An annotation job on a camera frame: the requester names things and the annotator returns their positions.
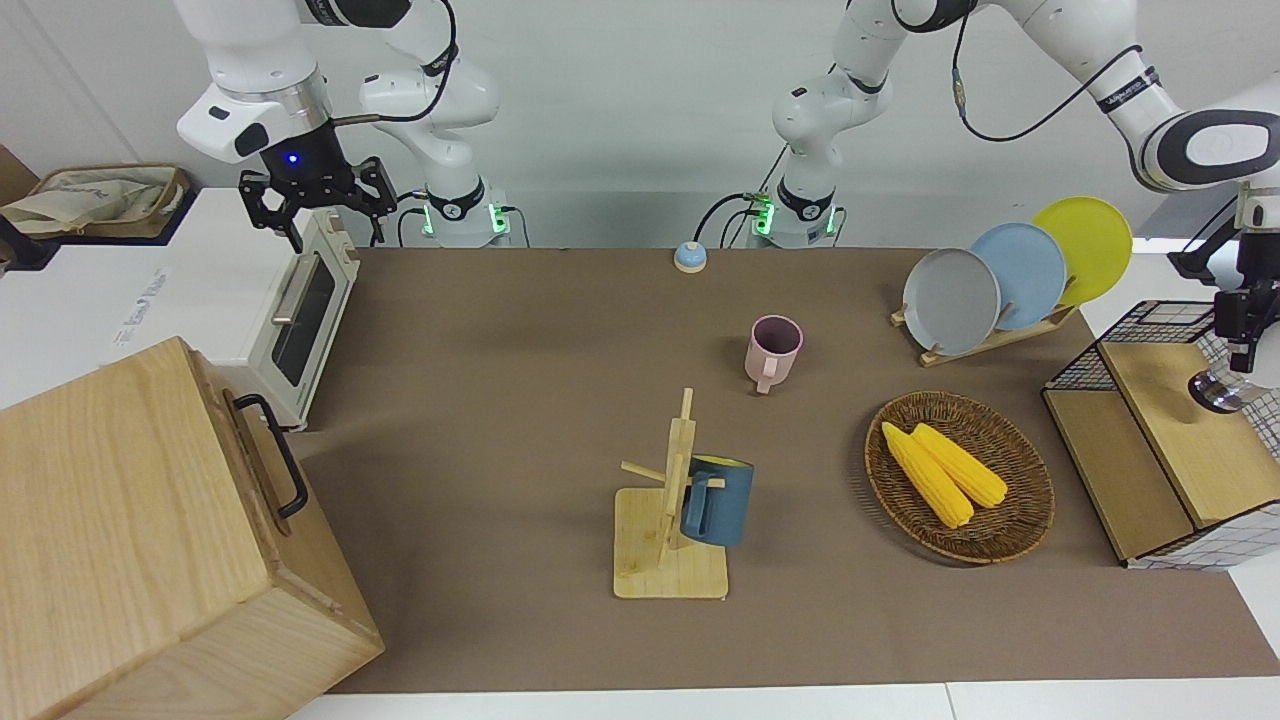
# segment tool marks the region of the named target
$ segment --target dark blue mug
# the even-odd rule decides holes
[[[755,468],[741,460],[694,455],[689,462],[692,483],[685,491],[680,532],[690,539],[722,547],[742,542],[754,473]]]

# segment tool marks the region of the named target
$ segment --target corn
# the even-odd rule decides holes
[[[995,507],[1009,495],[1009,486],[1000,475],[991,471],[980,460],[969,455],[951,438],[937,429],[920,423],[911,430],[911,437],[951,475],[956,486],[974,502],[983,507]]]
[[[973,505],[960,492],[947,471],[920,447],[920,443],[904,433],[893,423],[882,423],[884,441],[893,460],[902,466],[908,479],[933,509],[942,524],[956,529],[973,518]]]

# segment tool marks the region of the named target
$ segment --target basket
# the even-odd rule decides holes
[[[45,176],[40,184],[33,187],[27,195],[36,195],[47,188],[54,182],[65,176],[82,177],[84,179],[133,179],[132,176],[146,176],[164,178],[164,190],[160,197],[141,218],[127,220],[95,220],[74,232],[44,232],[31,233],[31,240],[58,240],[73,241],[73,243],[111,243],[111,240],[133,240],[137,242],[124,242],[125,245],[164,245],[168,242],[165,231],[172,234],[169,227],[172,220],[180,218],[189,208],[191,179],[187,173],[177,165],[166,163],[137,163],[132,165],[82,165],[76,168],[63,168]]]
[[[928,423],[998,474],[1009,495],[996,507],[975,507],[968,524],[950,529],[890,455],[881,423],[910,432]],[[946,557],[987,565],[1034,550],[1053,523],[1053,484],[1025,436],[991,407],[941,391],[913,392],[891,401],[872,420],[864,448],[872,489],[888,516],[911,538]]]

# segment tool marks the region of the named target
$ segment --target grid pattern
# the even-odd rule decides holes
[[[1125,564],[1133,569],[1176,569],[1221,571],[1251,557],[1280,547],[1280,502],[1265,505],[1193,536],[1190,542],[1138,557]]]
[[[1102,361],[1102,342],[1194,342],[1213,324],[1211,302],[1164,302],[1147,300],[1134,305],[1124,318],[1061,373],[1046,383],[1047,389],[1117,389]]]
[[[1196,341],[1208,361],[1216,363],[1226,356],[1226,341],[1213,333],[1204,333]],[[1244,406],[1240,413],[1249,419],[1253,430],[1258,433],[1262,445],[1271,451],[1271,457],[1280,461],[1280,391],[1271,391]]]

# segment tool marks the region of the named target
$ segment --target wicker basket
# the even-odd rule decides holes
[[[915,491],[888,452],[881,423],[910,432],[928,423],[973,454],[1009,484],[996,507],[948,529]],[[888,516],[924,547],[964,562],[986,565],[1027,555],[1053,523],[1053,486],[1044,461],[1023,433],[986,405],[948,392],[913,392],[881,409],[867,432],[867,474]]]

